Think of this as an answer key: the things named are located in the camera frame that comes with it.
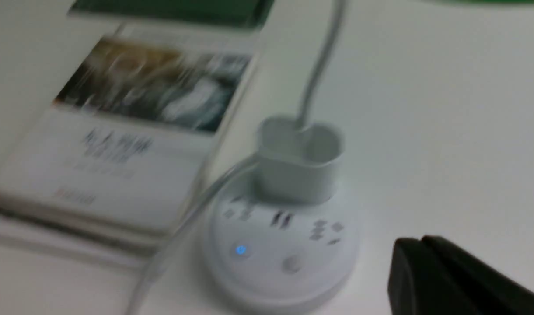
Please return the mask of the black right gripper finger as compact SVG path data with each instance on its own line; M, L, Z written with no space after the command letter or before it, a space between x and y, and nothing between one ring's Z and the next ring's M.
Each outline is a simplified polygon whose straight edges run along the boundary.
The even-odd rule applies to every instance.
M534 292L441 236L394 242L393 315L534 315Z

